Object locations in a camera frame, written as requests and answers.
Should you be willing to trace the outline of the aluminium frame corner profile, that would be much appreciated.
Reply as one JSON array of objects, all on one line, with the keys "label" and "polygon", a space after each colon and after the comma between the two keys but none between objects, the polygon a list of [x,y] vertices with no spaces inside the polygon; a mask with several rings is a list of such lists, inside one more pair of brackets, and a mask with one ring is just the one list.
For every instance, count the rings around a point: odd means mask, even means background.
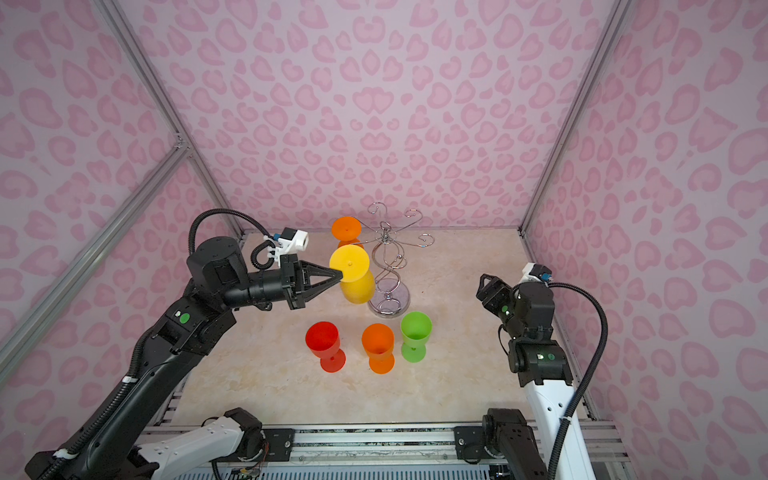
[{"label": "aluminium frame corner profile", "polygon": [[226,199],[120,1],[1,5],[1,376],[180,167]]}]

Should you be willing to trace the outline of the green plastic wine glass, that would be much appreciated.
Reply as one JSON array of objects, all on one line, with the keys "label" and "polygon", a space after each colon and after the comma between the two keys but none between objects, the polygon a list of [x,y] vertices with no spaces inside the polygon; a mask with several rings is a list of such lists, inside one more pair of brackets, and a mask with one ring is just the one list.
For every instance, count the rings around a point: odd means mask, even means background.
[{"label": "green plastic wine glass", "polygon": [[403,317],[400,324],[403,340],[401,354],[406,361],[419,363],[425,358],[432,330],[432,320],[425,313],[413,311]]}]

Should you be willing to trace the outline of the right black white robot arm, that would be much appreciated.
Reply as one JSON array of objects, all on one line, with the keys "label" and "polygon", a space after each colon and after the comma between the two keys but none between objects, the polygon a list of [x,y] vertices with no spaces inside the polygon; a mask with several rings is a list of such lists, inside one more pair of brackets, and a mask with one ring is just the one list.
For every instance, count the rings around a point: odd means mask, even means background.
[{"label": "right black white robot arm", "polygon": [[[553,338],[558,289],[585,298],[600,323],[597,346],[579,381]],[[540,264],[530,265],[515,286],[497,276],[482,275],[476,297],[499,318],[499,329],[510,337],[508,364],[534,420],[528,422],[518,409],[490,408],[481,426],[455,428],[457,458],[469,464],[500,458],[511,479],[595,478],[576,410],[607,346],[608,321],[602,305],[581,287],[553,281],[551,270]]]}]

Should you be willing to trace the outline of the yellow plastic wine glass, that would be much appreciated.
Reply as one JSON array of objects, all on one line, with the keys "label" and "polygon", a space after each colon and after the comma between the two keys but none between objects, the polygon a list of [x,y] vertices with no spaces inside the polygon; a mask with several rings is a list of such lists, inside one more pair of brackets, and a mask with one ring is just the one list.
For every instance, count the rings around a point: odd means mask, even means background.
[{"label": "yellow plastic wine glass", "polygon": [[375,280],[369,255],[363,248],[355,245],[337,248],[330,257],[329,266],[342,272],[340,287],[346,300],[364,304],[373,298]]}]

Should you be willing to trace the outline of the red plastic wine glass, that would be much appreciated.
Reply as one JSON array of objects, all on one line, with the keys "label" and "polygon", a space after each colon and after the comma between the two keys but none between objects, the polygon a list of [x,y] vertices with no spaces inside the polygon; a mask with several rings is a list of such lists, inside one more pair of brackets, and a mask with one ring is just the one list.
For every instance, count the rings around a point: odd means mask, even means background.
[{"label": "red plastic wine glass", "polygon": [[305,334],[305,344],[320,360],[325,372],[336,373],[344,367],[346,355],[341,349],[341,338],[335,324],[327,321],[315,323]]}]

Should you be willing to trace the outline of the orange plastic wine glass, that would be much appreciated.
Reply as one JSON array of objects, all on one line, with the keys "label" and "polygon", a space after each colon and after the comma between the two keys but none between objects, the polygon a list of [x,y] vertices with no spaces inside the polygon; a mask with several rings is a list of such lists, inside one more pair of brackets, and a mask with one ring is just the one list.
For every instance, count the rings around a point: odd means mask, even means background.
[{"label": "orange plastic wine glass", "polygon": [[364,330],[361,341],[374,373],[383,375],[394,368],[395,336],[390,327],[381,323],[372,324]]}]

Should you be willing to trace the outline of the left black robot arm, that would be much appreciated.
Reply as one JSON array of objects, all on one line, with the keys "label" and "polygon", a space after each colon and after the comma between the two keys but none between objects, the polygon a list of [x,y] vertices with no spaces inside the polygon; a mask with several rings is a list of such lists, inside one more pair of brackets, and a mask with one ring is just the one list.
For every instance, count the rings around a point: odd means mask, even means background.
[{"label": "left black robot arm", "polygon": [[203,221],[229,214],[215,208],[190,226],[186,260],[191,278],[183,294],[137,340],[126,374],[89,420],[56,451],[36,453],[25,467],[31,479],[149,479],[161,464],[141,453],[136,441],[162,403],[235,325],[236,310],[269,311],[284,301],[292,310],[341,282],[341,271],[303,261],[292,242],[298,231],[267,235],[262,248],[280,252],[247,268],[238,242],[227,236],[196,242]]}]

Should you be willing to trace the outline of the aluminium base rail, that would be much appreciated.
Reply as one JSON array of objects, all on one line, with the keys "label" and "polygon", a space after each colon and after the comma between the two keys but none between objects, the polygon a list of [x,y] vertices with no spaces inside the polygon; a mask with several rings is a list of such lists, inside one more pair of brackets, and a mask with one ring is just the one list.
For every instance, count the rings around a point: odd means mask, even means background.
[{"label": "aluminium base rail", "polygon": [[477,423],[272,425],[264,461],[194,461],[187,479],[506,479]]}]

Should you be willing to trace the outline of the chrome wine glass rack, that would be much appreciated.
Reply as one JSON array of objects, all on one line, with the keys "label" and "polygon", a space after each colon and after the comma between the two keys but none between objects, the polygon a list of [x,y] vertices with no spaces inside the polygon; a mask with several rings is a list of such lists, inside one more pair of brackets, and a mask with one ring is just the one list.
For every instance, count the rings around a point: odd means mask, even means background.
[{"label": "chrome wine glass rack", "polygon": [[411,303],[410,290],[402,279],[402,271],[408,265],[406,248],[428,248],[435,239],[431,234],[419,231],[415,242],[398,239],[400,233],[422,221],[423,214],[418,209],[405,211],[403,216],[407,223],[403,226],[395,226],[389,220],[388,207],[381,201],[371,203],[368,212],[378,219],[376,226],[365,225],[374,233],[370,260],[371,266],[376,267],[378,272],[374,275],[374,293],[367,306],[378,317],[396,318],[404,314]]}]

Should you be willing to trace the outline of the dark orange wine glass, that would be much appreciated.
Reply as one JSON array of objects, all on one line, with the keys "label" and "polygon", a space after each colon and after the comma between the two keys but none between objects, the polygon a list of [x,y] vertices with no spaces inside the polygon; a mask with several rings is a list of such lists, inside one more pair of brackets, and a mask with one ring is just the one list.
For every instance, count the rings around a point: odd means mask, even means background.
[{"label": "dark orange wine glass", "polygon": [[359,244],[362,224],[355,217],[344,216],[333,223],[331,233],[338,240],[338,247]]}]

